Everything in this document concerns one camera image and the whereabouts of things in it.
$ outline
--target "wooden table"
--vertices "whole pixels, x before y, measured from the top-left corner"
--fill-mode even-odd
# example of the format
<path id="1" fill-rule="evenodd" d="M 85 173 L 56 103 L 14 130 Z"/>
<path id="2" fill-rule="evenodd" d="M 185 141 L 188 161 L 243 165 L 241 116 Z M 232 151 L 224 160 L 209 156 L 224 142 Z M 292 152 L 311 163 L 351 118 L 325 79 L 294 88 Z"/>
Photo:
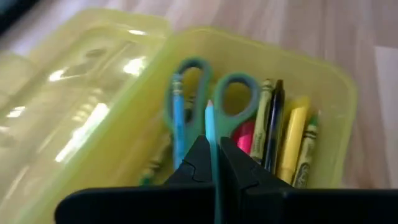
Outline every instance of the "wooden table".
<path id="1" fill-rule="evenodd" d="M 337 64 L 359 91 L 345 186 L 398 187 L 398 1 L 42 0 L 0 46 L 24 55 L 88 7 L 163 16 L 175 30 L 215 26 Z"/>

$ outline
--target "blue colored pencil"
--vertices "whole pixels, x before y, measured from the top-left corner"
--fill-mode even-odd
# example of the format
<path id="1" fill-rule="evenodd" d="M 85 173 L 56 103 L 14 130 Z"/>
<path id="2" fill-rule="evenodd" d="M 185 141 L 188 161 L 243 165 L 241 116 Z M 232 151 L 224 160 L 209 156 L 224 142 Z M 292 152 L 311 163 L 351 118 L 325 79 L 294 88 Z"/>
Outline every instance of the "blue colored pencil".
<path id="1" fill-rule="evenodd" d="M 214 107 L 209 100 L 205 110 L 205 126 L 206 138 L 210 143 L 210 161 L 211 161 L 211 176 L 216 186 L 216 200 L 215 200 L 215 224 L 220 224 L 223 221 L 221 208 L 221 185 L 220 185 L 220 170 L 218 166 L 219 151 L 217 148 L 216 129 L 214 121 Z"/>
<path id="2" fill-rule="evenodd" d="M 172 80 L 173 122 L 174 122 L 174 170 L 177 170 L 185 157 L 185 116 L 182 75 L 175 74 Z"/>

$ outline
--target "scissor handle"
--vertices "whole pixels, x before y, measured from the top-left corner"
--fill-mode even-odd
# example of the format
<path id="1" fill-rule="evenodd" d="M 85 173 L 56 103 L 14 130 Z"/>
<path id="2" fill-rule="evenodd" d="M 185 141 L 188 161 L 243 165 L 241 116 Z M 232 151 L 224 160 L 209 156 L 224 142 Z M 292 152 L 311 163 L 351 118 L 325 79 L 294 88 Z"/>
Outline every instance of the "scissor handle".
<path id="1" fill-rule="evenodd" d="M 232 83 L 242 83 L 249 87 L 251 100 L 249 105 L 236 115 L 228 115 L 223 108 L 224 94 Z M 259 103 L 260 87 L 257 81 L 245 73 L 232 73 L 218 81 L 214 94 L 214 107 L 216 116 L 217 139 L 230 137 L 232 132 L 243 122 L 249 119 L 257 110 Z"/>
<path id="2" fill-rule="evenodd" d="M 185 124 L 185 152 L 191 148 L 196 138 L 203 134 L 203 114 L 206 107 L 207 86 L 213 75 L 208 62 L 202 58 L 187 58 L 183 60 L 175 73 L 183 75 L 189 68 L 199 68 L 202 71 L 198 89 L 195 95 L 192 108 L 192 118 Z M 165 122 L 170 130 L 173 129 L 173 110 L 172 110 L 172 82 L 166 92 L 165 100 Z"/>

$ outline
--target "transparent plastic lid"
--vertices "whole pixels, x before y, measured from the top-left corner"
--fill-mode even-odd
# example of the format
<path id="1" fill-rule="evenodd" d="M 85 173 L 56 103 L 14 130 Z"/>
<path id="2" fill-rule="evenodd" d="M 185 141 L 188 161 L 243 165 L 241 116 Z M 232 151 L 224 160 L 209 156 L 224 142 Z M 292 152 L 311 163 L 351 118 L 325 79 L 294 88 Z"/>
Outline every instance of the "transparent plastic lid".
<path id="1" fill-rule="evenodd" d="M 52 223 L 63 197 L 90 186 L 67 183 L 68 163 L 169 33 L 157 17 L 89 9 L 30 53 L 37 74 L 0 104 L 0 223 Z"/>

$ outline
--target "yellow plastic box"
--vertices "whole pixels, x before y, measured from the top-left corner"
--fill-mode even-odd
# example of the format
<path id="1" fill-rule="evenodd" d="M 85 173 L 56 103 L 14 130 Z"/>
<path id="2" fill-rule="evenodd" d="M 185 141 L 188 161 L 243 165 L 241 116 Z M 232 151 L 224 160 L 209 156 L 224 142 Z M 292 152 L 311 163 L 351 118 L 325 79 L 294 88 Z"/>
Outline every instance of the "yellow plastic box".
<path id="1" fill-rule="evenodd" d="M 288 97 L 308 95 L 320 111 L 308 186 L 340 186 L 357 100 L 342 71 L 212 28 L 170 35 L 157 17 L 89 9 L 31 52 L 36 78 L 1 109 L 0 223 L 52 223 L 76 190 L 137 185 L 169 134 L 169 79 L 191 56 L 210 62 L 213 83 L 242 71 L 284 79 Z"/>

